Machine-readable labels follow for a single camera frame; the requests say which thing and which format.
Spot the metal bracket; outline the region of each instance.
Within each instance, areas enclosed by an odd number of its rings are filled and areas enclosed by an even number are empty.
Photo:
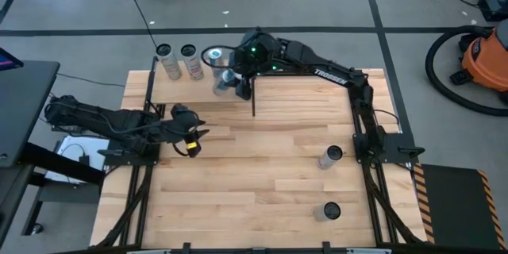
[[[191,243],[190,242],[183,243],[182,254],[191,254]]]
[[[375,249],[375,248],[347,248],[346,253],[351,254],[391,254],[390,249]]]
[[[105,156],[104,164],[109,166],[154,166],[159,162],[159,145],[148,146],[144,156],[122,152],[124,149],[115,140],[110,140],[108,150],[118,150],[118,156]]]
[[[252,254],[266,254],[266,253],[267,253],[266,248],[261,247],[252,248]]]
[[[328,241],[323,241],[323,254],[332,254],[332,246]]]
[[[167,250],[141,250],[141,251],[132,251],[127,252],[127,254],[170,254],[171,249]]]
[[[355,134],[352,136],[355,145],[358,163],[364,163],[368,159],[365,154],[367,146],[367,134]],[[388,133],[384,137],[385,152],[379,156],[380,163],[418,163],[418,155],[425,149],[415,147],[410,136],[403,133]]]

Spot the black mat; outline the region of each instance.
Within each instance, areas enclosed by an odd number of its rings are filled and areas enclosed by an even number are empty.
[[[422,165],[422,168],[435,244],[504,248],[484,173],[458,167]]]

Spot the yellow and black warning stripe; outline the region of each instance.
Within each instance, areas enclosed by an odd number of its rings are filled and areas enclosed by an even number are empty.
[[[421,164],[415,164],[414,171],[414,184],[416,186],[416,194],[418,197],[418,206],[420,207],[421,219],[423,220],[423,227],[427,240],[434,243],[434,231],[432,229],[432,219],[430,218],[429,197],[427,196],[427,188],[425,187],[425,176],[423,175],[423,168]]]
[[[506,250],[506,244],[502,238],[501,224],[499,223],[498,214],[495,211],[494,199],[492,198],[491,188],[489,187],[489,182],[487,180],[487,174],[484,171],[480,170],[478,170],[478,173],[482,176],[483,189],[485,190],[485,195],[487,196],[489,210],[491,210],[492,222],[494,222],[495,232],[498,235],[499,248],[501,250]]]

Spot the gray floor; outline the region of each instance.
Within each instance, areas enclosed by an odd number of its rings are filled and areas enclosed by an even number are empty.
[[[481,13],[458,0],[376,0],[384,27],[453,27],[475,21]],[[152,28],[267,27],[374,27],[368,0],[138,0]],[[1,30],[143,29],[133,0],[15,0],[0,24]],[[375,33],[284,33],[303,41],[321,56],[353,67],[385,67]],[[475,114],[449,102],[428,83],[424,58],[439,34],[387,34],[402,96],[414,138],[427,149],[426,164],[473,167],[491,181],[499,220],[508,233],[508,172],[503,140],[505,118]],[[192,43],[236,44],[238,33],[157,35],[157,43],[176,48]],[[61,72],[88,79],[123,83],[129,70],[148,69],[153,46],[148,36],[0,37],[0,46],[24,60],[55,60]],[[437,56],[443,78],[457,66],[453,43]],[[123,90],[100,87],[59,77],[52,92],[73,94],[81,101],[118,108]],[[498,106],[488,90],[458,90],[485,104]],[[38,122],[30,140],[52,148],[61,134]],[[19,235],[35,190],[29,188],[1,253],[46,253],[85,248],[97,206],[46,204],[40,223],[46,231],[32,237]]]

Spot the black desk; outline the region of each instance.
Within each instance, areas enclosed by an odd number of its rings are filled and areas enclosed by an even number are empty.
[[[42,187],[35,166],[101,186],[102,171],[69,160],[28,141],[60,67],[25,61],[23,68],[0,71],[0,247],[26,186]]]

